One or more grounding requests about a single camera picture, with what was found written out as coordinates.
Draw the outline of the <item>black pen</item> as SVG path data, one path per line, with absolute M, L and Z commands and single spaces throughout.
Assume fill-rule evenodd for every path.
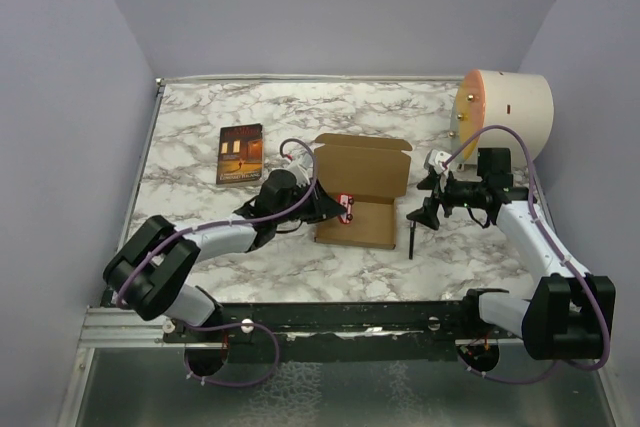
M 415 233 L 416 233 L 416 222 L 410 221 L 410 231 L 409 231 L 409 244 L 408 244 L 408 258 L 413 260 L 414 258 L 414 245 L 415 245 Z

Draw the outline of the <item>brown cardboard box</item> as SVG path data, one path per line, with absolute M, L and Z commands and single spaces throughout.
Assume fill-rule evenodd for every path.
M 411 144 L 398 138 L 323 133 L 315 142 L 318 180 L 334 200 L 353 199 L 343 217 L 316 226 L 317 243 L 393 250 L 396 200 L 405 196 Z

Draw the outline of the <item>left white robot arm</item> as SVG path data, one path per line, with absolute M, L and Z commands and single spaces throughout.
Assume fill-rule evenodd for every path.
M 283 223 L 315 224 L 346 214 L 346 204 L 319 182 L 276 169 L 256 196 L 222 221 L 180 229 L 161 215 L 148 218 L 109 261 L 103 279 L 143 320 L 164 315 L 186 324 L 195 339 L 210 341 L 220 332 L 220 306 L 186 283 L 196 263 L 253 252 Z

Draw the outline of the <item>red toy ambulance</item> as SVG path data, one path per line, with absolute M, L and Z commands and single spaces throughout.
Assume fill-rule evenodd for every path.
M 342 206 L 343 212 L 338 217 L 340 223 L 348 225 L 353 221 L 353 206 L 355 199 L 350 194 L 340 194 L 338 203 Z

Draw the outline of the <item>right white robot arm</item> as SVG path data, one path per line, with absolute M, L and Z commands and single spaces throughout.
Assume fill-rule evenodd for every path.
M 537 285 L 531 298 L 501 289 L 471 289 L 459 314 L 461 330 L 481 338 L 494 326 L 524 342 L 535 360 L 603 360 L 610 349 L 616 290 L 606 276 L 594 276 L 566 251 L 543 219 L 527 187 L 517 187 L 507 148 L 483 148 L 478 180 L 455 178 L 446 167 L 449 155 L 432 150 L 428 175 L 418 187 L 430 191 L 422 206 L 408 214 L 413 224 L 432 230 L 456 208 L 486 213 L 482 228 L 497 227 L 516 249 Z

